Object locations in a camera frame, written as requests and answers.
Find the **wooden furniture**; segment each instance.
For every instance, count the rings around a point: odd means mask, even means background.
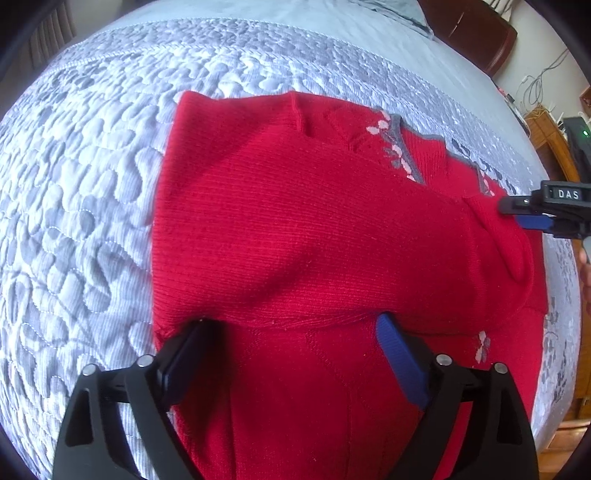
[[[570,156],[569,146],[558,125],[543,107],[538,107],[525,116],[530,130],[530,140],[551,180],[580,181],[579,174]],[[582,245],[573,241],[573,250],[580,269],[578,253]],[[566,463],[579,440],[584,435],[591,419],[591,317],[585,302],[581,305],[581,344],[577,364],[577,380],[574,398],[565,420],[554,434],[547,449],[538,456],[540,480],[551,480]]]
[[[569,144],[548,110],[539,106],[525,116],[533,144],[550,180],[580,181]]]
[[[418,0],[436,37],[489,76],[505,63],[517,31],[482,0]]]
[[[589,427],[590,420],[564,421],[550,445],[538,455],[540,480],[551,480],[566,463]]]

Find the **black device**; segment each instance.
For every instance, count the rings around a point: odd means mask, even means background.
[[[591,183],[591,131],[580,116],[562,119],[562,128],[569,142],[570,156],[581,182]]]
[[[584,240],[591,236],[591,183],[542,181],[530,195],[501,198],[499,211],[523,228]]]

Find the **red sweater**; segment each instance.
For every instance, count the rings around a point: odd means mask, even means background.
[[[375,338],[385,310],[462,365],[508,364],[531,412],[541,237],[497,214],[502,194],[385,112],[185,93],[156,197],[154,333],[226,322],[177,411],[206,480],[384,478],[420,418]]]

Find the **wooden cabinet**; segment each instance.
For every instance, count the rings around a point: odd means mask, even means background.
[[[531,131],[530,140],[550,180],[580,181],[569,144],[548,110],[538,107],[525,116],[525,121]]]
[[[517,31],[482,0],[418,0],[435,36],[489,76],[505,63]]]

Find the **pillow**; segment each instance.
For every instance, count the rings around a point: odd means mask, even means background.
[[[427,38],[433,38],[433,30],[427,24],[425,14],[417,0],[349,0],[374,12],[393,18]]]

